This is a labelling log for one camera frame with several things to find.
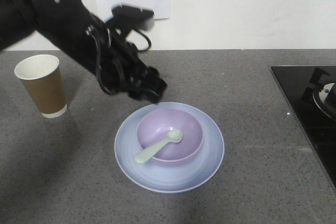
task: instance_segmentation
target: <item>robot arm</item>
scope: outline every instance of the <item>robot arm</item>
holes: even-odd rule
[[[107,94],[158,102],[166,83],[146,66],[126,37],[153,24],[153,12],[118,6],[106,23],[90,13],[81,0],[0,0],[0,50],[38,31],[93,73]]]

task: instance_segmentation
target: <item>light blue plate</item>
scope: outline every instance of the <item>light blue plate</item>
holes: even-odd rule
[[[137,126],[145,115],[163,108],[184,110],[196,117],[204,130],[202,147],[183,164],[161,165],[154,159],[138,164],[134,160],[141,151],[136,141]],[[204,184],[217,172],[224,158],[224,139],[216,123],[201,110],[182,103],[162,102],[135,111],[121,124],[115,139],[114,153],[121,170],[134,183],[158,193],[181,193]]]

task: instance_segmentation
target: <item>stovetop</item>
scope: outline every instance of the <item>stovetop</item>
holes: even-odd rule
[[[271,69],[336,187],[336,100],[330,99],[336,90],[336,66]]]

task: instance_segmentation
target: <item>spoon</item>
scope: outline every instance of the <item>spoon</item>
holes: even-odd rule
[[[183,131],[171,130],[166,134],[166,138],[147,147],[141,152],[137,153],[134,157],[135,161],[139,164],[143,164],[150,160],[159,150],[161,150],[167,143],[179,143],[183,138]]]

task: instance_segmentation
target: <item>brown paper cup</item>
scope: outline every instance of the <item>brown paper cup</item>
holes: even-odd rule
[[[14,70],[46,118],[56,118],[67,110],[67,101],[59,70],[52,55],[35,55],[21,61]]]

